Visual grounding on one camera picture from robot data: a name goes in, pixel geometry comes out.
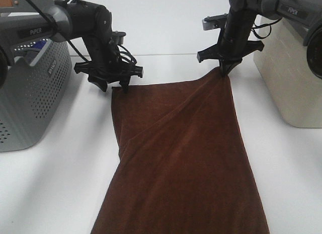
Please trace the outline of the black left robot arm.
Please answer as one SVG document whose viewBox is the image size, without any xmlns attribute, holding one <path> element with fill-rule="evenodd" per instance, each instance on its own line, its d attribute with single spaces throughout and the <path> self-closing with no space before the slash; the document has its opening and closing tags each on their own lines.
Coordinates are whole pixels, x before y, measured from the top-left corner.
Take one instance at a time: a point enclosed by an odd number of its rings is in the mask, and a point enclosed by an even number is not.
<svg viewBox="0 0 322 234">
<path fill-rule="evenodd" d="M 132 76 L 143 76 L 143 68 L 122 45 L 126 34 L 112 30 L 112 13 L 103 5 L 83 0 L 1 0 L 1 13 L 19 13 L 1 18 L 2 85 L 20 55 L 18 46 L 46 38 L 82 38 L 91 59 L 76 63 L 74 70 L 87 74 L 103 92 L 114 82 L 126 92 Z"/>
</svg>

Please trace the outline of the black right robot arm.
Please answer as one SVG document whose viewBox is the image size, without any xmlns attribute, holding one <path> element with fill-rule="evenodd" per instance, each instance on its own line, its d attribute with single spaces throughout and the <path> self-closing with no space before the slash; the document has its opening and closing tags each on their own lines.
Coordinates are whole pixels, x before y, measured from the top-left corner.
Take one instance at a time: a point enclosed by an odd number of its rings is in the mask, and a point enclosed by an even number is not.
<svg viewBox="0 0 322 234">
<path fill-rule="evenodd" d="M 228 75 L 243 60 L 243 57 L 254 51 L 262 51 L 263 37 L 256 34 L 256 41 L 250 41 L 250 33 L 261 26 L 255 26 L 257 15 L 272 20 L 263 24 L 271 27 L 282 18 L 286 18 L 304 28 L 303 45 L 306 59 L 312 73 L 321 78 L 321 0 L 228 0 L 227 14 L 206 17 L 203 29 L 220 29 L 215 45 L 197 53 L 202 62 L 207 59 L 219 61 L 222 76 Z"/>
</svg>

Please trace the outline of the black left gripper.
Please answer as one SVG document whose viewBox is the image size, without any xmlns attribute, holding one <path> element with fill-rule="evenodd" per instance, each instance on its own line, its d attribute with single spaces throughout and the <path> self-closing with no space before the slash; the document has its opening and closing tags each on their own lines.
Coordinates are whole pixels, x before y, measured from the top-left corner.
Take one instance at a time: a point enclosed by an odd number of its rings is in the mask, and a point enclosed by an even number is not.
<svg viewBox="0 0 322 234">
<path fill-rule="evenodd" d="M 132 76 L 143 77 L 143 67 L 137 65 L 136 59 L 122 46 L 125 32 L 114 31 L 103 43 L 97 36 L 83 37 L 91 60 L 76 63 L 74 71 L 85 73 L 88 82 L 106 92 L 108 84 L 119 82 L 124 93 L 128 93 Z"/>
</svg>

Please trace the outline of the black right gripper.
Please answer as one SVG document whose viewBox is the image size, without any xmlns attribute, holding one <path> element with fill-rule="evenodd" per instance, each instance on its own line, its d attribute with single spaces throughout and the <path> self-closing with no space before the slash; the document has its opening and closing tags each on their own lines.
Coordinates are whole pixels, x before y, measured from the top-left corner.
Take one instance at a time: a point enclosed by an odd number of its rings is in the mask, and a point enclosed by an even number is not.
<svg viewBox="0 0 322 234">
<path fill-rule="evenodd" d="M 225 27 L 219 28 L 217 43 L 199 51 L 198 61 L 218 59 L 221 76 L 225 77 L 242 62 L 243 57 L 262 51 L 262 41 L 249 40 L 255 18 L 256 14 L 228 14 Z"/>
</svg>

